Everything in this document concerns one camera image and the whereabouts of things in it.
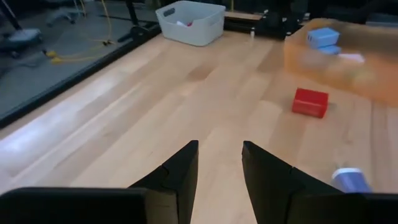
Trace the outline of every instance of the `chair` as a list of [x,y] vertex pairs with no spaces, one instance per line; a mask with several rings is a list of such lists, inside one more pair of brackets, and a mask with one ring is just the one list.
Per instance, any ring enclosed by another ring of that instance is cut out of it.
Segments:
[[[44,0],[44,1],[49,4],[56,4],[60,6],[56,11],[52,12],[47,18],[46,24],[50,27],[53,26],[53,24],[59,19],[66,19],[71,24],[74,24],[78,16],[84,16],[85,12],[78,8],[76,0]],[[70,5],[72,3],[75,5],[75,7],[65,6],[65,5]]]

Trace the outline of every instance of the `light wood surface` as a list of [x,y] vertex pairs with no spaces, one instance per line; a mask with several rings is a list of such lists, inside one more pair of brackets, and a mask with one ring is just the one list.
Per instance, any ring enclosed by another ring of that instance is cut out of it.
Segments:
[[[282,43],[225,32],[208,47],[158,36],[0,132],[0,189],[127,187],[200,141],[192,223],[255,223],[250,140],[329,183],[361,168],[397,192],[398,110],[283,72]],[[324,119],[290,112],[297,87],[330,94]]]

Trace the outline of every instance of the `red block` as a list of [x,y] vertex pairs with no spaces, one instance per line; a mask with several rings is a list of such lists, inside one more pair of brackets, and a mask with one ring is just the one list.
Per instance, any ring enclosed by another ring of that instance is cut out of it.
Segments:
[[292,111],[323,118],[328,109],[329,94],[298,88],[294,96]]

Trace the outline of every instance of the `white basket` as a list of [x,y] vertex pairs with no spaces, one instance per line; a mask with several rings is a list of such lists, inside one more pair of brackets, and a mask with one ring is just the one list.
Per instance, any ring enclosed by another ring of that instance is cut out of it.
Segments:
[[[177,1],[156,10],[165,38],[205,46],[223,35],[225,6]],[[177,21],[191,26],[177,25]]]

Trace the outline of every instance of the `gray floor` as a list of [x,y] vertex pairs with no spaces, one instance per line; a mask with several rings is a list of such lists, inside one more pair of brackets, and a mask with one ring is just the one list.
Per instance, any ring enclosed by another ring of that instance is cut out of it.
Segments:
[[[109,2],[106,4],[109,15],[128,18],[128,11],[123,3]],[[104,14],[100,2],[89,2],[86,6],[88,17],[81,18],[75,25],[67,21],[58,21],[51,28],[45,25],[45,20],[50,11],[40,13],[34,17],[20,21],[25,28],[39,28],[44,36],[44,42],[40,46],[29,49],[18,59],[12,59],[6,55],[0,55],[0,117],[21,103],[29,101],[56,83],[68,78],[73,73],[89,66],[103,55],[106,55],[122,44],[101,47],[90,50],[101,45],[100,42],[88,40],[107,39],[108,22],[106,18],[98,17]],[[156,21],[154,11],[137,10],[140,20]],[[129,21],[111,19],[112,33],[111,40],[127,33],[131,27]],[[2,27],[0,33],[10,30],[9,27]],[[40,51],[42,49],[54,50],[59,55],[71,55],[81,52],[74,58],[94,57],[81,62],[65,62],[53,64]]]

